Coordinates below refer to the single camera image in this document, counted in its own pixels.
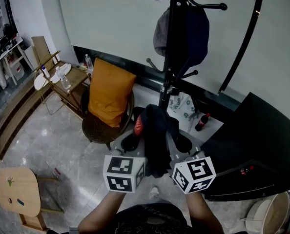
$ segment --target plastic bottle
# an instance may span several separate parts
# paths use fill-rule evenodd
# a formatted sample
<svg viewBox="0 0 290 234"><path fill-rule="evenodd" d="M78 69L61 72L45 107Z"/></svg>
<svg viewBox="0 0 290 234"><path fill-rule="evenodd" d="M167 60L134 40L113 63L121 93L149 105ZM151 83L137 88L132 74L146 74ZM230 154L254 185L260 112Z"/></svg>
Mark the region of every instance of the plastic bottle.
<svg viewBox="0 0 290 234"><path fill-rule="evenodd" d="M42 65L42 70L43 70L45 76L46 76L47 78L49 78L49 77L50 77L49 72L48 72L48 70L44 67L44 65Z"/></svg>
<svg viewBox="0 0 290 234"><path fill-rule="evenodd" d="M89 57L88 54L85 54L85 61L87 64L88 71L90 73L92 73L93 72L93 63L92 63L91 57Z"/></svg>
<svg viewBox="0 0 290 234"><path fill-rule="evenodd" d="M206 115L203 115L201 117L201 119L199 120L198 124L195 126L196 131L200 131L203 128L203 126L205 126L205 124L209 120L209 117L210 117L209 113L207 113Z"/></svg>
<svg viewBox="0 0 290 234"><path fill-rule="evenodd" d="M66 78L64 71L60 70L59 67L56 67L56 70L57 70L57 76L59 80L61 81L63 88L66 90L69 89L71 85L68 79Z"/></svg>

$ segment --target human arm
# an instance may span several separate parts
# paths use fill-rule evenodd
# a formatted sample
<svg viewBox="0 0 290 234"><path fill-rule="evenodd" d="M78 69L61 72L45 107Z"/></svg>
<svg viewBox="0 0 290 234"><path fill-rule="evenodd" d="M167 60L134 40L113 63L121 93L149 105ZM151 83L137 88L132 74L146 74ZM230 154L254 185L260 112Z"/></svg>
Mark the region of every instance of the human arm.
<svg viewBox="0 0 290 234"><path fill-rule="evenodd" d="M124 199L125 193L109 192L99 205L79 224L79 233L97 233L113 220Z"/></svg>
<svg viewBox="0 0 290 234"><path fill-rule="evenodd" d="M212 234L224 233L222 225L212 213L200 193L186 194L185 197L193 228L203 228Z"/></svg>

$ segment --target white table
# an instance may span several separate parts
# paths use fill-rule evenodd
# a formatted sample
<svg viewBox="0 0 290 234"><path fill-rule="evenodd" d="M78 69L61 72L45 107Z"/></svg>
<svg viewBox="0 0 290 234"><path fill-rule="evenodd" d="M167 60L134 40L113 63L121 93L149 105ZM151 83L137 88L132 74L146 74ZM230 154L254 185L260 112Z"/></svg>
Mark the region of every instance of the white table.
<svg viewBox="0 0 290 234"><path fill-rule="evenodd" d="M31 63L29 62L27 56L25 55L25 53L22 51L22 49L20 48L19 44L23 41L21 37L16 37L16 41L17 43L12 47L10 48L9 50L3 52L0 56L0 60L2 60L2 58L4 58L5 62L6 62L6 66L7 66L7 69L14 81L14 84L17 86L17 82L16 82L16 79L13 75L13 72L12 70L10 69L11 67L13 67L15 64L17 64L22 58L24 58L24 60L27 62L27 64L29 65L29 67L31 68L31 70L33 70L33 67L31 65ZM8 60L7 60L7 55L8 53L13 50L14 48L18 48L19 52L21 53L21 57L19 57L16 61L14 61L13 63L11 63L11 65L9 64Z"/></svg>

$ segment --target wicker chair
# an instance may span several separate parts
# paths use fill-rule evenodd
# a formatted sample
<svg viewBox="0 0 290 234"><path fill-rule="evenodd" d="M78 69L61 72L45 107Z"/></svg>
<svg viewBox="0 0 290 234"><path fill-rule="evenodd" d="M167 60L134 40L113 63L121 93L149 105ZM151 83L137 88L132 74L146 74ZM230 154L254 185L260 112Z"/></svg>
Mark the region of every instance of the wicker chair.
<svg viewBox="0 0 290 234"><path fill-rule="evenodd" d="M134 94L131 92L128 104L126 106L123 118L119 127L110 127L99 118L92 115L88 110L88 102L90 98L90 87L88 87L81 97L81 109L83 113L82 130L84 135L96 143L104 143L111 150L110 143L119 137L127 128L134 108Z"/></svg>

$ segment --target orange pillow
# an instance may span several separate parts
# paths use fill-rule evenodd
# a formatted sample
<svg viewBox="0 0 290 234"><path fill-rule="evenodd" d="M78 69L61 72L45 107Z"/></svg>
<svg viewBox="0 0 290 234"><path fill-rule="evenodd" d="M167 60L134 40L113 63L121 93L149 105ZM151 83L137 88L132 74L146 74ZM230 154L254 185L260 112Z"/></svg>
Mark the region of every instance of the orange pillow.
<svg viewBox="0 0 290 234"><path fill-rule="evenodd" d="M119 127L136 75L96 58L88 110L111 127Z"/></svg>

